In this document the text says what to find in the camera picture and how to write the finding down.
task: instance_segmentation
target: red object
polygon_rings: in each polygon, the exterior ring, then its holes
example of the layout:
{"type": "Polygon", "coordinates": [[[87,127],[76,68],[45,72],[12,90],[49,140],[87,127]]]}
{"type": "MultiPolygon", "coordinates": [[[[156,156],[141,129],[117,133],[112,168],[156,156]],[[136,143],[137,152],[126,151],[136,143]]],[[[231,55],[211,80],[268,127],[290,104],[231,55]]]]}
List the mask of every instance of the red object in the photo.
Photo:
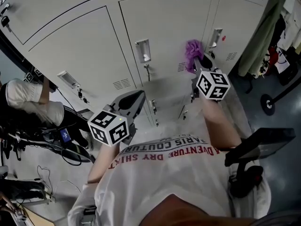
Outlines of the red object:
{"type": "Polygon", "coordinates": [[[274,47],[269,48],[269,64],[274,65],[278,61],[278,53],[274,47]]]}

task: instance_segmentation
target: black cable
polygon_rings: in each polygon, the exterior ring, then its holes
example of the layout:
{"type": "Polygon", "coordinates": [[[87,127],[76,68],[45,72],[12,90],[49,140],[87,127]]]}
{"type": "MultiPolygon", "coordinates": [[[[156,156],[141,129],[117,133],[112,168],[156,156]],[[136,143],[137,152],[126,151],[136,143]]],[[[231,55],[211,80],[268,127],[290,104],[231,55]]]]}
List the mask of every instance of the black cable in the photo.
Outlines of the black cable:
{"type": "Polygon", "coordinates": [[[65,162],[67,162],[69,165],[71,165],[71,166],[80,166],[81,165],[81,158],[80,158],[80,156],[78,156],[79,157],[79,164],[74,164],[74,163],[71,163],[71,162],[69,162],[69,161],[67,161],[65,158],[64,158],[64,156],[63,156],[63,150],[65,150],[64,148],[61,150],[61,156],[62,156],[62,158],[64,159],[64,161],[65,162]]]}
{"type": "Polygon", "coordinates": [[[32,222],[32,220],[31,220],[31,218],[29,217],[28,213],[26,213],[25,216],[29,219],[29,221],[31,222],[31,224],[34,225],[33,222],[32,222]]]}
{"type": "Polygon", "coordinates": [[[68,128],[68,127],[74,126],[76,123],[77,122],[75,122],[75,123],[73,123],[71,125],[68,125],[68,126],[63,126],[63,127],[60,127],[60,128],[56,128],[56,129],[54,129],[52,131],[48,131],[48,132],[42,133],[42,135],[47,135],[47,134],[52,133],[52,132],[60,131],[63,128],[68,128]]]}
{"type": "MultiPolygon", "coordinates": [[[[278,58],[280,57],[280,56],[282,56],[283,55],[283,52],[279,52],[279,54],[278,54],[278,58]]],[[[287,60],[286,60],[286,58],[284,58],[284,62],[283,63],[279,63],[278,61],[277,61],[277,63],[278,64],[280,64],[280,65],[283,65],[283,64],[285,64],[286,62],[287,62],[287,60]]]]}
{"type": "Polygon", "coordinates": [[[24,201],[25,201],[25,198],[23,199],[22,203],[19,203],[18,201],[16,201],[19,204],[19,206],[17,206],[17,207],[20,208],[24,201]]]}
{"type": "Polygon", "coordinates": [[[50,183],[50,186],[51,186],[51,195],[53,193],[53,187],[52,187],[52,183],[50,181],[50,170],[48,168],[42,168],[40,165],[37,166],[37,173],[38,173],[38,176],[40,177],[40,179],[42,179],[42,177],[40,176],[39,174],[39,167],[41,168],[41,170],[47,170],[49,172],[49,175],[48,175],[48,180],[49,180],[49,183],[50,183]]]}
{"type": "Polygon", "coordinates": [[[56,88],[58,90],[58,92],[60,92],[60,94],[62,95],[62,97],[64,97],[64,99],[69,103],[69,105],[71,105],[71,103],[69,102],[69,100],[66,99],[66,97],[61,93],[61,91],[56,88]]]}

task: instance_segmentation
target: small screen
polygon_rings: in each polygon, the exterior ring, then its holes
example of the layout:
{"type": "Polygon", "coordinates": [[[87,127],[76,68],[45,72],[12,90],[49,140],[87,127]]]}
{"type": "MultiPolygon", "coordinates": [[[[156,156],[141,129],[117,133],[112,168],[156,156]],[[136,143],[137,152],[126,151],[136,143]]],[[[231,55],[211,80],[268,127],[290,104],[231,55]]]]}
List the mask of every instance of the small screen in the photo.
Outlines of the small screen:
{"type": "Polygon", "coordinates": [[[63,141],[64,141],[64,142],[71,141],[71,137],[70,137],[70,135],[69,135],[67,129],[61,130],[61,135],[62,135],[62,138],[63,138],[63,141]]]}

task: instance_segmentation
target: rod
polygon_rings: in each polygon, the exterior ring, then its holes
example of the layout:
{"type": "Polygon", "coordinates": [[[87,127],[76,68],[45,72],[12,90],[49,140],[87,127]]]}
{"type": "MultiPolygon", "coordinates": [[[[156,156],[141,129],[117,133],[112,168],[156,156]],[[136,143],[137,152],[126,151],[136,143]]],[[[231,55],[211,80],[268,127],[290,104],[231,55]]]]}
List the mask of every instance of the rod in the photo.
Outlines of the rod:
{"type": "Polygon", "coordinates": [[[299,77],[293,84],[287,87],[283,92],[277,95],[274,99],[271,99],[269,105],[275,104],[278,100],[282,99],[286,96],[289,92],[291,92],[294,88],[296,88],[301,83],[301,77],[299,77]]]}

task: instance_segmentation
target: person sitting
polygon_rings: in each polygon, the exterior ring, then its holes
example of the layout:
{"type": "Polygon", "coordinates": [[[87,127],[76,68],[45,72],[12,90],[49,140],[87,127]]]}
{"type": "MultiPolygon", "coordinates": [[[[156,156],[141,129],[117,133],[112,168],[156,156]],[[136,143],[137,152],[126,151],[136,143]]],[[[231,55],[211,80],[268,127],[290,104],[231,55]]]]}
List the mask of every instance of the person sitting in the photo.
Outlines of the person sitting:
{"type": "Polygon", "coordinates": [[[14,79],[2,85],[0,82],[0,125],[11,133],[15,129],[37,127],[68,127],[70,137],[84,148],[88,142],[79,129],[90,132],[87,120],[64,106],[62,102],[49,100],[49,80],[44,77],[43,85],[14,79]]]}

